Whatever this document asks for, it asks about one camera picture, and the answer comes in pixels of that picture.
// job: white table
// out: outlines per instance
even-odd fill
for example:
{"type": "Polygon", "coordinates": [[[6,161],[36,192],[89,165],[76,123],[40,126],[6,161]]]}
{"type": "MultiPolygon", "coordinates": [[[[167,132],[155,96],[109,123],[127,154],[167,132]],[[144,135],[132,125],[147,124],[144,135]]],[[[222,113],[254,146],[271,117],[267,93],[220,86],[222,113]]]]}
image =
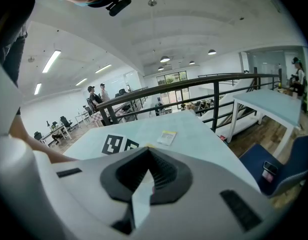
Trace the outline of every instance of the white table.
{"type": "Polygon", "coordinates": [[[156,148],[212,162],[229,170],[260,191],[252,175],[229,147],[188,110],[90,129],[64,155],[79,160],[106,156],[102,153],[102,148],[108,134],[125,135],[139,143],[140,147],[151,144],[156,148]],[[162,131],[177,132],[171,146],[157,143],[162,131]]]}
{"type": "Polygon", "coordinates": [[[60,132],[60,134],[62,134],[62,136],[63,136],[63,138],[65,140],[66,138],[65,138],[65,136],[64,136],[64,134],[62,132],[63,128],[65,129],[68,137],[72,140],[72,137],[71,137],[70,133],[68,132],[68,130],[66,129],[66,127],[64,125],[61,125],[61,126],[57,127],[56,129],[54,129],[52,132],[50,132],[47,135],[43,136],[39,141],[42,142],[43,144],[45,144],[46,146],[49,146],[49,144],[45,141],[45,139],[48,138],[49,136],[53,135],[54,133],[58,132],[58,131],[60,132]]]}
{"type": "Polygon", "coordinates": [[[286,146],[294,127],[299,126],[301,100],[268,89],[236,94],[233,95],[233,98],[233,115],[227,142],[230,143],[232,140],[235,124],[238,118],[238,104],[242,104],[258,112],[259,124],[261,124],[263,116],[268,116],[286,127],[286,132],[273,154],[273,156],[277,158],[286,146]]]}
{"type": "Polygon", "coordinates": [[[89,114],[89,112],[88,112],[88,111],[85,111],[85,112],[83,112],[83,113],[78,114],[78,115],[76,115],[76,116],[75,116],[75,119],[76,119],[77,125],[78,125],[80,128],[81,128],[81,126],[80,126],[79,121],[78,121],[78,118],[79,118],[79,117],[81,117],[81,118],[82,118],[82,120],[83,120],[83,122],[84,122],[85,126],[88,126],[88,125],[87,125],[87,123],[85,122],[85,115],[88,115],[88,117],[90,117],[90,114],[89,114]]]}

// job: wooden floor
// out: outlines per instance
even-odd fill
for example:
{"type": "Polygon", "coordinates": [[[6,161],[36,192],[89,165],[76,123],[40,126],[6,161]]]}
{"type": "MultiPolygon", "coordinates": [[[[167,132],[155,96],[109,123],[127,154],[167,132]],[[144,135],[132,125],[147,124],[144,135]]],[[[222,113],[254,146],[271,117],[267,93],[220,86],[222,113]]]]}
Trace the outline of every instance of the wooden floor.
{"type": "MultiPolygon", "coordinates": [[[[300,117],[301,129],[295,129],[289,138],[288,144],[283,149],[278,160],[285,164],[290,157],[293,141],[299,136],[308,135],[308,115],[302,113],[300,117]]],[[[237,157],[243,155],[254,144],[260,144],[269,153],[273,154],[277,146],[279,145],[286,128],[280,123],[264,117],[261,125],[255,124],[254,126],[246,129],[243,132],[235,135],[232,141],[228,144],[228,147],[235,153],[237,157]]],[[[294,200],[301,191],[301,186],[298,184],[291,188],[286,193],[271,198],[271,203],[276,208],[281,208],[294,200]]]]}

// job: ceiling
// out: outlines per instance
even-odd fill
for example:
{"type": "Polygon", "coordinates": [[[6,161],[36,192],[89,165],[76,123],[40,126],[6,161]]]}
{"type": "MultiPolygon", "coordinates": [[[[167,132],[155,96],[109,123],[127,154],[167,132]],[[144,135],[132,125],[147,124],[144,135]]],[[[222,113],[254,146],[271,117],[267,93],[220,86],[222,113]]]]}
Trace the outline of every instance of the ceiling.
{"type": "MultiPolygon", "coordinates": [[[[143,76],[158,73],[160,58],[171,61],[165,71],[189,67],[210,59],[207,53],[233,52],[237,46],[265,46],[281,35],[269,34],[282,14],[277,0],[132,0],[116,17],[104,9],[77,6],[68,1],[36,0],[27,29],[18,85],[25,101],[79,89],[84,78],[96,79],[95,71],[130,67],[143,76]],[[54,50],[62,53],[47,74],[42,70],[54,50]]],[[[278,29],[287,28],[282,23],[278,29]]]]}

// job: ceiling light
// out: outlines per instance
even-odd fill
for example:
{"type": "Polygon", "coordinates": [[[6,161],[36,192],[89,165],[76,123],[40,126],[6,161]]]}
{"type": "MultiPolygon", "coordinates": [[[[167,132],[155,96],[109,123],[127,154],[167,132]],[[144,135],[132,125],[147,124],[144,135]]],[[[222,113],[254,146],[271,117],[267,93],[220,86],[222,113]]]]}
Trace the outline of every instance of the ceiling light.
{"type": "Polygon", "coordinates": [[[112,66],[112,64],[109,64],[109,65],[107,65],[107,66],[105,66],[105,67],[100,68],[98,71],[95,72],[95,74],[97,74],[98,72],[101,72],[101,71],[104,70],[104,69],[109,68],[110,66],[112,66]]]}
{"type": "Polygon", "coordinates": [[[52,56],[49,58],[48,62],[46,63],[43,72],[42,73],[47,73],[52,66],[53,62],[57,59],[57,57],[61,54],[60,50],[55,50],[52,56]]]}
{"type": "Polygon", "coordinates": [[[38,84],[36,85],[34,95],[39,94],[39,91],[40,91],[41,85],[42,85],[41,83],[38,83],[38,84]]]}
{"type": "Polygon", "coordinates": [[[216,54],[215,50],[211,49],[211,50],[208,51],[208,55],[213,55],[213,54],[216,54]]]}
{"type": "Polygon", "coordinates": [[[168,62],[170,60],[169,57],[167,56],[163,56],[162,58],[160,58],[160,62],[164,63],[164,62],[168,62]]]}
{"type": "Polygon", "coordinates": [[[79,81],[75,86],[79,86],[81,83],[83,83],[87,78],[84,78],[83,80],[79,81]]]}

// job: phone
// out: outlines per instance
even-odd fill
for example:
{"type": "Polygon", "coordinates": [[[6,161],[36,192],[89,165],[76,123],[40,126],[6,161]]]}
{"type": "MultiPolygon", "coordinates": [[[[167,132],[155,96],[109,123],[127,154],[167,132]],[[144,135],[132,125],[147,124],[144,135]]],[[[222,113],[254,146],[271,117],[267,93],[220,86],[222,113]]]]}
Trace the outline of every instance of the phone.
{"type": "Polygon", "coordinates": [[[263,168],[264,170],[268,171],[273,175],[276,175],[278,173],[278,168],[275,165],[269,163],[268,161],[264,162],[263,168]]]}

